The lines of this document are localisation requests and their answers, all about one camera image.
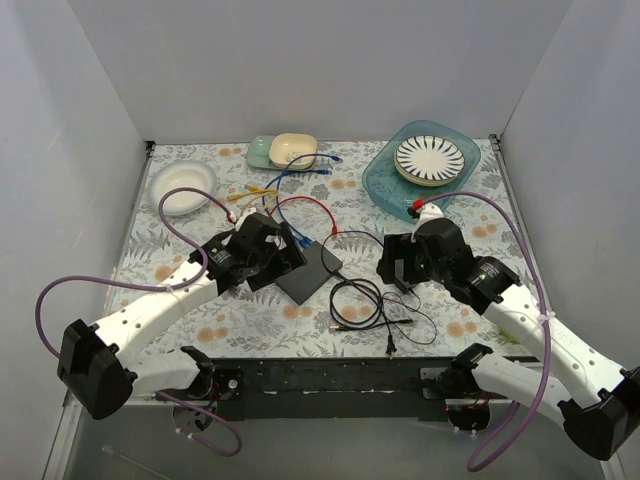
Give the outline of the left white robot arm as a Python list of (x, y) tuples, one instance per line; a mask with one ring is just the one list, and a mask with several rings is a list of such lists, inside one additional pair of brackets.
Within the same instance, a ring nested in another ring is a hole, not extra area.
[(190, 311), (241, 284), (256, 291), (305, 264), (286, 223), (245, 214), (236, 228), (196, 248), (160, 284), (123, 310), (91, 325), (77, 320), (63, 335), (58, 376), (90, 416), (102, 420), (132, 396), (163, 390), (200, 400), (215, 366), (193, 346), (142, 357), (147, 345)]

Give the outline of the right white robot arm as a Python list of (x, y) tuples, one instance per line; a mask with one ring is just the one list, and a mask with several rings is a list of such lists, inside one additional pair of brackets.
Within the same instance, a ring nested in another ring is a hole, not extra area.
[(639, 427), (639, 370), (625, 368), (574, 334), (500, 260), (476, 256), (446, 218), (411, 233), (388, 235), (377, 272), (410, 284), (434, 281), (453, 299), (513, 335), (541, 372), (474, 345), (451, 364), (454, 389), (464, 397), (483, 390), (536, 408), (558, 423), (587, 455), (606, 461)]

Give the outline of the black network switch box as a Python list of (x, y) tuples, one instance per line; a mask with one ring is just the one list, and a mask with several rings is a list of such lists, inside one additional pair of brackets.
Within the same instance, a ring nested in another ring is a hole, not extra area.
[(343, 266), (338, 257), (317, 241), (306, 248), (303, 255), (305, 265), (276, 280), (276, 285), (298, 306), (309, 300)]

